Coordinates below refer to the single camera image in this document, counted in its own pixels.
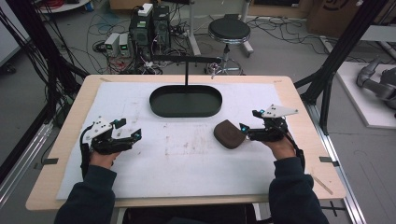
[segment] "black tray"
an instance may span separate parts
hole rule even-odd
[[[164,118],[204,118],[221,109],[221,93],[204,85],[162,86],[149,97],[152,112]]]

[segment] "black stool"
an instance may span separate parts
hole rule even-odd
[[[208,32],[210,37],[226,45],[221,57],[221,64],[208,64],[206,73],[212,75],[212,78],[217,74],[228,74],[228,71],[239,71],[239,75],[241,75],[243,72],[241,65],[228,56],[229,45],[238,45],[248,41],[250,27],[238,19],[224,17],[210,22]],[[227,67],[228,61],[235,63],[237,67]]]

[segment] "gray floor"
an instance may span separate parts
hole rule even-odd
[[[101,66],[106,66],[105,58],[91,49],[92,43],[106,38],[103,35],[87,33],[89,27],[92,25],[90,32],[97,34],[98,30],[106,29],[101,28],[97,23],[115,24],[121,22],[120,26],[114,27],[114,32],[117,32],[129,25],[129,22],[123,22],[127,21],[128,17],[128,14],[114,14],[104,4],[102,8],[91,13],[79,9],[61,13],[57,15],[57,21],[67,45],[72,47],[72,51],[79,61],[87,70],[97,74],[95,69],[98,70],[99,66],[95,61],[92,65],[87,54],[82,50],[88,50]],[[207,21],[210,19],[202,18],[197,23],[202,24]],[[302,27],[290,24],[288,30],[298,33],[300,36],[308,35],[304,28],[304,22],[299,21],[299,23]],[[204,25],[197,33],[205,32]],[[280,36],[278,30],[269,31],[269,33]],[[295,37],[295,35],[285,33],[285,38]],[[224,46],[207,36],[198,35],[197,41],[203,56],[216,57],[222,53]],[[231,57],[242,64],[244,72],[248,76],[288,76],[293,81],[297,81],[316,72],[327,57],[326,54],[315,53],[310,45],[287,43],[275,39],[258,28],[252,29],[249,42],[255,50],[249,58],[238,47],[232,47],[231,52]],[[316,39],[306,42],[312,43],[316,51],[324,53],[323,46]],[[373,47],[372,43],[359,43],[351,55],[366,61],[376,55],[381,55],[384,57],[384,61],[390,61],[389,56]],[[12,62],[17,67],[17,73],[13,75],[2,73],[0,76],[0,106],[2,108],[0,118],[2,125],[7,126],[0,131],[2,146],[0,162],[3,162],[15,147],[45,103],[44,84],[35,74],[32,65],[23,53],[18,53]],[[191,74],[203,75],[203,71],[203,64],[198,64],[197,67],[191,66]],[[183,74],[184,66],[170,65],[164,68],[163,72],[165,74]],[[51,135],[52,139],[57,132],[58,130],[55,129]],[[367,223],[394,223],[392,220],[396,219],[396,193],[393,189],[396,188],[396,181],[394,181],[392,171],[396,170],[394,162],[396,131],[366,128],[337,78],[334,79],[332,88],[329,133]],[[44,149],[49,146],[51,138],[38,157],[41,157]],[[54,211],[30,212],[24,206],[39,175],[39,170],[34,169],[35,163],[39,160],[40,158],[35,159],[14,193],[0,210],[1,223],[31,223],[32,220],[34,223],[51,223],[53,221]],[[323,206],[330,206],[330,202],[321,203]],[[334,202],[334,206],[344,207],[338,201]],[[261,210],[262,218],[269,216],[267,204],[262,204]],[[325,214],[331,223],[350,223],[346,212],[337,211],[337,217],[329,210],[326,210]]]

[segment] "table surface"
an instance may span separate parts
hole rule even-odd
[[[56,200],[56,195],[64,177],[64,170],[70,152],[79,138],[81,124],[90,111],[97,90],[103,82],[184,82],[184,76],[115,76],[92,75],[85,79],[69,115],[62,127],[57,140],[49,154],[49,158],[59,158],[57,164],[45,165],[26,202],[29,210],[58,209],[64,203]],[[345,189],[332,163],[320,162],[319,157],[328,157],[317,131],[305,110],[300,95],[295,90],[289,77],[268,76],[189,76],[190,83],[270,83],[274,84],[283,106],[297,108],[299,114],[289,116],[288,124],[293,130],[293,137],[304,150],[306,171],[314,177],[314,192],[319,199],[341,199],[346,196]],[[227,195],[210,197],[182,198],[143,198],[119,199],[116,207],[182,205],[182,204],[214,204],[214,203],[265,203],[268,195]]]

